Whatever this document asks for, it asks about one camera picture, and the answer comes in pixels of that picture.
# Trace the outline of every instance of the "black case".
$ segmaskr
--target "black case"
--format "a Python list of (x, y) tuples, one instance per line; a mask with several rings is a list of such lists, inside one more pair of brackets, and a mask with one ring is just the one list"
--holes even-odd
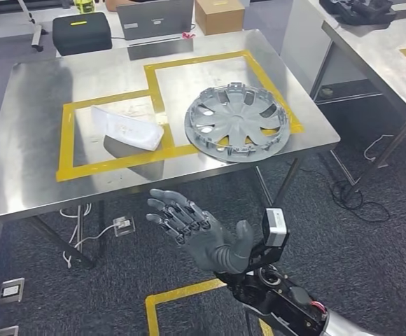
[(111, 31), (103, 13), (57, 17), (52, 40), (60, 55), (75, 55), (111, 49)]
[(391, 8), (389, 0), (320, 0), (320, 5), (340, 23), (348, 25), (386, 25), (396, 17), (396, 12)]

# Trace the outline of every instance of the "yellow floor tape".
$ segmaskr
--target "yellow floor tape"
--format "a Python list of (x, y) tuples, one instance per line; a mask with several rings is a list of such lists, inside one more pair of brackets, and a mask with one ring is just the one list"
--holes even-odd
[[(158, 336), (160, 334), (158, 326), (158, 317), (156, 315), (156, 305), (159, 303), (170, 302), (185, 298), (186, 296), (195, 295), (207, 291), (211, 291), (216, 288), (226, 286), (226, 283), (221, 282), (219, 279), (212, 279), (195, 283), (190, 286), (181, 287), (168, 292), (149, 295), (146, 298), (146, 311), (147, 313), (147, 323), (149, 325), (149, 334), (150, 336)], [(272, 336), (272, 329), (263, 320), (259, 320), (262, 333), (264, 336)]]

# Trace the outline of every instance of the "laptop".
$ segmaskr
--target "laptop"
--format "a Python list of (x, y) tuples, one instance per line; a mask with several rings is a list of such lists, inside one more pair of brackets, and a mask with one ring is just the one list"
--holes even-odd
[(159, 0), (116, 7), (126, 40), (181, 34), (191, 29), (193, 0)]

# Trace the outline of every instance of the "robotic arm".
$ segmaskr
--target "robotic arm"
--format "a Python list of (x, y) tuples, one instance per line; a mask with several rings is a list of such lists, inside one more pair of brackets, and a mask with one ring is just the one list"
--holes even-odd
[(284, 335), (373, 336), (324, 307), (305, 289), (272, 265), (280, 259), (288, 239), (281, 209), (266, 209), (264, 238), (254, 246), (246, 220), (237, 224), (237, 239), (208, 211), (174, 191), (150, 190), (147, 203), (159, 211), (146, 219), (163, 228), (189, 252), (201, 270), (225, 282), (247, 313)]

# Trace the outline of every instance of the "white plastic bag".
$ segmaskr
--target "white plastic bag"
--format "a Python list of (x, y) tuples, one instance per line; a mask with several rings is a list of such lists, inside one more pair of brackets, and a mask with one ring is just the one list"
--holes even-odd
[(91, 106), (91, 114), (95, 127), (101, 133), (147, 151), (156, 150), (164, 134), (164, 129), (155, 122), (113, 114), (97, 106)]

